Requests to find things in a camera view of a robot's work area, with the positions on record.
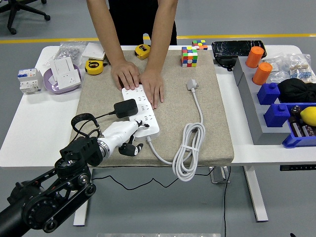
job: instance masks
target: chair wheel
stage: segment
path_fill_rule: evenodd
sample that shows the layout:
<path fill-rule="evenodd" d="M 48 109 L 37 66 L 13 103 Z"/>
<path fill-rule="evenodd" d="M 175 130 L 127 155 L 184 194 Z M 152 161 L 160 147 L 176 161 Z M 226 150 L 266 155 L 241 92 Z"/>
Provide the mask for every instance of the chair wheel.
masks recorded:
<path fill-rule="evenodd" d="M 12 35 L 16 34 L 16 30 L 14 28 L 9 29 Z"/>

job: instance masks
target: blue container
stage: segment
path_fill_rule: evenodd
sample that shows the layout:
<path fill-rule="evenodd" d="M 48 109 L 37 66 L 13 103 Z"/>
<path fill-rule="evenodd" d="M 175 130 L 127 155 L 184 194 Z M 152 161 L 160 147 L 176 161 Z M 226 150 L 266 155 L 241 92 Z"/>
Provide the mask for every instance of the blue container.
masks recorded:
<path fill-rule="evenodd" d="M 305 109 L 309 106 L 316 106 L 316 103 L 283 103 L 287 106 L 290 111 L 295 105 Z M 316 137 L 295 137 L 293 132 L 282 142 L 285 148 L 295 148 L 295 147 L 314 147 L 316 146 Z"/>
<path fill-rule="evenodd" d="M 271 104 L 263 117 L 267 127 L 282 127 L 290 117 L 290 112 L 285 104 Z"/>
<path fill-rule="evenodd" d="M 260 105 L 271 105 L 280 96 L 280 91 L 276 83 L 264 83 L 257 96 Z"/>

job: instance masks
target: robotic arm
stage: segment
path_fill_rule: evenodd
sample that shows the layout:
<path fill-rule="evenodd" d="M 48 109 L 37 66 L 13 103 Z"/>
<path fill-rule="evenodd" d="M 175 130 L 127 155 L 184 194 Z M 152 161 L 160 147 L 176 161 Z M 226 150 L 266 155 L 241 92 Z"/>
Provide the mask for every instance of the robotic arm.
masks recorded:
<path fill-rule="evenodd" d="M 79 120 L 76 117 L 72 120 L 73 127 Z M 135 156 L 141 151 L 143 144 L 132 145 L 133 134 L 138 129 L 146 129 L 147 124 L 119 121 L 101 133 L 96 120 L 91 120 L 97 126 L 97 137 L 80 132 L 84 136 L 60 150 L 61 158 L 52 170 L 32 181 L 16 183 L 7 199 L 10 206 L 0 213 L 1 237 L 21 237 L 30 229 L 53 232 L 95 193 L 88 164 L 99 165 L 115 148 L 126 156 Z M 55 175 L 56 181 L 44 190 L 41 184 Z"/>

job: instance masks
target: orange cup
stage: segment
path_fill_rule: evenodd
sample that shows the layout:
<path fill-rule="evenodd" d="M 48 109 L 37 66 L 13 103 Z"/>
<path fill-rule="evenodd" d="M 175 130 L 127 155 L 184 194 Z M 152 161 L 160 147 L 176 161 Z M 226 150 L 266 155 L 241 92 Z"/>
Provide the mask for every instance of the orange cup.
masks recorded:
<path fill-rule="evenodd" d="M 259 46 L 253 46 L 249 52 L 246 65 L 250 68 L 256 68 L 265 51 Z"/>
<path fill-rule="evenodd" d="M 272 65 L 270 63 L 260 63 L 255 75 L 252 78 L 252 82 L 255 83 L 256 85 L 263 85 L 266 83 L 270 72 L 272 71 Z"/>

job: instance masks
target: gray floor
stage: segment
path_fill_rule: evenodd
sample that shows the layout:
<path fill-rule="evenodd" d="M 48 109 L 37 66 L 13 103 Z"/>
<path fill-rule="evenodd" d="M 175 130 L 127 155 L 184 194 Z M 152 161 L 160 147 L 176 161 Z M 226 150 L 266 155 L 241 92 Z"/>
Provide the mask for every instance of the gray floor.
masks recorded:
<path fill-rule="evenodd" d="M 84 0 L 48 0 L 46 5 L 40 1 L 30 5 L 45 11 L 51 20 L 46 22 L 42 16 L 19 11 L 13 23 L 17 35 L 12 36 L 6 28 L 8 13 L 0 14 L 0 42 L 96 37 Z M 309 0 L 179 0 L 176 23 L 179 36 L 315 34 L 315 12 L 316 5 Z M 219 40 L 234 39 L 206 39 L 208 44 Z M 264 44 L 298 46 L 303 53 L 311 55 L 312 68 L 316 70 L 315 37 L 258 40 Z M 178 40 L 178 44 L 190 43 L 190 39 Z M 22 97 L 17 72 L 33 67 L 41 50 L 49 45 L 59 43 L 0 44 L 0 145 Z M 7 207 L 6 198 L 15 182 L 33 179 L 44 172 L 0 170 L 0 210 Z M 289 237 L 290 233 L 297 237 L 315 236 L 315 171 L 280 172 L 279 166 L 274 165 L 257 167 L 256 172 L 269 221 L 256 223 L 243 169 L 232 167 L 232 182 L 227 189 L 227 236 Z M 199 168 L 197 173 L 206 174 L 208 169 Z M 170 168 L 150 167 L 97 169 L 94 177 L 109 174 L 129 188 L 152 177 L 165 185 L 174 180 Z M 25 236 L 96 237 L 98 233 L 221 233 L 224 236 L 225 186 L 211 184 L 208 176 L 196 176 L 189 183 L 177 181 L 167 189 L 150 183 L 126 191 L 110 179 L 97 180 L 95 184 L 97 193 L 90 201 L 86 227 L 73 227 L 71 216 L 49 235 L 31 230 Z"/>

